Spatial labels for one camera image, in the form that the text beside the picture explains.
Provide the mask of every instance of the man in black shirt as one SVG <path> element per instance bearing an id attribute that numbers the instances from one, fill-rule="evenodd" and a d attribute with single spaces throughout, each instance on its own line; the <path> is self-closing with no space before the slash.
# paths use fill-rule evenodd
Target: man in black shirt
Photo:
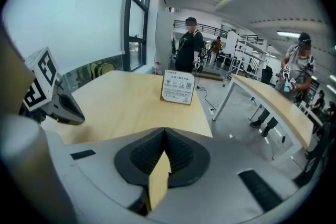
<path id="1" fill-rule="evenodd" d="M 191 73 L 194 69 L 194 58 L 199 57 L 199 52 L 203 47 L 203 36 L 196 29 L 197 21 L 194 17 L 185 20 L 188 32 L 180 39 L 179 53 L 177 55 L 175 67 L 178 71 Z"/>
<path id="2" fill-rule="evenodd" d="M 324 107 L 324 92 L 321 90 L 319 92 L 319 96 L 320 98 L 316 101 L 315 105 L 313 105 L 313 107 L 311 108 L 311 111 L 317 115 L 317 113 Z"/>

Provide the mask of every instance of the fluorescent ceiling light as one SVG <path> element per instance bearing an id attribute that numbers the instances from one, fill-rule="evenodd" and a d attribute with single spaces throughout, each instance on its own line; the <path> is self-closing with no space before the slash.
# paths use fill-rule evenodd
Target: fluorescent ceiling light
<path id="1" fill-rule="evenodd" d="M 270 54 L 266 54 L 266 56 L 271 56 L 271 57 L 273 57 L 273 58 L 276 58 L 276 56 L 274 56 L 274 55 L 270 55 Z"/>
<path id="2" fill-rule="evenodd" d="M 295 37 L 299 38 L 300 33 L 294 33 L 294 32 L 285 32 L 285 31 L 278 31 L 279 36 L 284 36 L 284 37 Z"/>
<path id="3" fill-rule="evenodd" d="M 336 94 L 336 90 L 335 90 L 333 87 L 331 87 L 329 84 L 327 85 L 327 88 L 328 88 L 330 91 L 332 91 L 334 94 Z"/>
<path id="4" fill-rule="evenodd" d="M 336 77 L 334 75 L 330 75 L 329 77 L 331 80 L 333 80 L 334 82 L 336 82 Z"/>

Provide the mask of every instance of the white pillar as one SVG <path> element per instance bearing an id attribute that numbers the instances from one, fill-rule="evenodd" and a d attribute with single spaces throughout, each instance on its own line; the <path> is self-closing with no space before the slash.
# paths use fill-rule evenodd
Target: white pillar
<path id="1" fill-rule="evenodd" d="M 264 39 L 264 42 L 263 42 L 263 50 L 267 50 L 268 49 L 268 41 L 266 39 Z M 263 68 L 266 67 L 266 54 L 261 54 L 261 59 L 262 61 L 259 62 L 259 65 L 258 65 L 258 71 L 257 71 L 257 76 L 261 78 L 261 75 L 262 75 L 262 70 Z"/>

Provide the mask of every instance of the sneaker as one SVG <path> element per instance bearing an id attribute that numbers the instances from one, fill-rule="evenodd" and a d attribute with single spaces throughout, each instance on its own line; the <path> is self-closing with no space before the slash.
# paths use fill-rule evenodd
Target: sneaker
<path id="1" fill-rule="evenodd" d="M 269 127 L 268 126 L 266 126 L 266 128 L 264 129 L 264 131 L 262 132 L 262 136 L 263 137 L 266 137 L 267 135 L 268 135 L 268 131 L 269 131 Z"/>
<path id="2" fill-rule="evenodd" d="M 311 159 L 313 159 L 312 151 L 306 151 L 304 154 L 305 154 L 306 160 L 310 161 Z"/>
<path id="3" fill-rule="evenodd" d="M 261 122 L 260 120 L 257 120 L 257 121 L 252 121 L 252 122 L 250 123 L 250 126 L 251 126 L 252 128 L 260 128 L 261 124 L 262 124 L 262 122 Z"/>

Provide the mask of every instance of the railing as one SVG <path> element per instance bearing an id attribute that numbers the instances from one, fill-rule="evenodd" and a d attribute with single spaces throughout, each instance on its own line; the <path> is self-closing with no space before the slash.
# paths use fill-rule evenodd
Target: railing
<path id="1" fill-rule="evenodd" d="M 257 35 L 248 35 L 248 36 L 240 36 L 241 38 L 245 38 L 247 39 L 247 41 L 254 43 L 254 44 L 260 44 L 262 45 L 264 40 L 262 38 L 260 38 Z"/>
<path id="2" fill-rule="evenodd" d="M 257 63 L 257 61 L 253 57 L 251 57 L 250 63 L 252 64 L 252 65 L 250 65 L 250 67 L 252 69 L 252 72 L 255 74 L 256 71 L 257 71 L 256 66 L 258 66 L 258 63 Z"/>
<path id="3" fill-rule="evenodd" d="M 174 21 L 174 29 L 175 28 L 185 28 L 185 21 L 183 20 L 175 20 Z M 202 25 L 202 24 L 197 24 L 197 29 L 201 32 L 207 33 L 207 34 L 212 34 L 215 36 L 220 36 L 223 38 L 227 38 L 227 31 L 221 30 L 216 27 L 212 27 L 209 25 Z"/>

